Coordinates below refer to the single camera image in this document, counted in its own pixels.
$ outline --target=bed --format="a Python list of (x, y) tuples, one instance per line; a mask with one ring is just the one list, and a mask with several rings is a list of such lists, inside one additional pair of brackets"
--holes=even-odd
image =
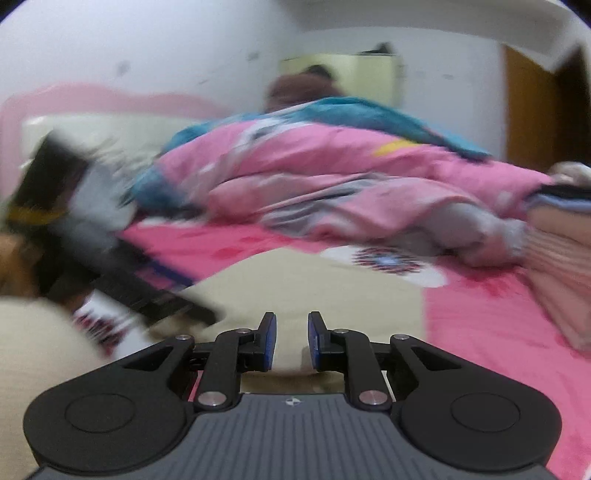
[[(0, 111), (0, 193), (7, 197), (14, 191), (20, 167), (52, 128), (89, 147), (110, 138), (122, 151), (153, 155), (176, 131), (229, 113), (191, 96), (130, 95), (95, 85), (58, 85), (14, 97)], [(552, 399), (563, 431), (548, 467), (563, 480), (591, 478), (591, 361), (567, 345), (534, 300), (520, 268), (476, 270), (449, 257), (413, 258), (367, 245), (290, 238), (258, 225), (204, 220), (148, 218), (123, 235), (197, 285), (259, 254), (282, 249), (371, 270), (372, 281), (376, 275), (384, 282), (395, 277), (418, 292), (427, 342)], [(393, 320), (391, 333), (398, 327)], [(123, 344), (118, 355), (146, 344), (140, 333), (133, 335), (135, 340)]]

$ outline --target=beige round object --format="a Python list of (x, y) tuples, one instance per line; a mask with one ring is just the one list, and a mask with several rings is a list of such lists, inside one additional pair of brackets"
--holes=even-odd
[(0, 299), (0, 478), (22, 480), (36, 467), (22, 431), (29, 403), (43, 391), (106, 363), (45, 300)]

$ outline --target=rumpled quilt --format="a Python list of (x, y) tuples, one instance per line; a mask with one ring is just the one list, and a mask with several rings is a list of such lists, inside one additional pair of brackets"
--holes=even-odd
[(245, 113), (223, 120), (192, 125), (175, 134), (163, 151), (168, 152), (184, 145), (222, 125), (263, 118), (278, 118), (284, 122), (292, 123), (317, 122), (326, 125), (375, 130), (418, 143), (445, 147), (470, 161), (483, 161), (491, 156), (486, 150), (457, 135), (436, 129), (432, 125), (395, 108), (357, 97), (328, 97), (274, 113), (263, 115)]
[[(514, 218), (521, 199), (547, 179), (379, 132), (275, 118), (226, 125), (170, 151), (134, 193), (141, 206), (180, 199), (211, 218), (308, 239), (382, 242), (454, 203)], [(494, 221), (485, 218), (485, 227), (468, 222), (476, 234), (466, 251), (472, 265), (514, 255), (504, 251), (514, 227), (488, 215)]]

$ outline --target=bed sheet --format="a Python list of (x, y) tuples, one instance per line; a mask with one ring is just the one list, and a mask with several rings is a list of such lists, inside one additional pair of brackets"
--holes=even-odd
[[(124, 237), (196, 281), (280, 247), (357, 263), (364, 252), (289, 238), (258, 225), (148, 221), (131, 226)], [(522, 270), (474, 270), (449, 258), (418, 263), (398, 272), (425, 287), (426, 340), (550, 397), (563, 430), (548, 467), (561, 480), (589, 480), (591, 359), (568, 346), (534, 300)]]

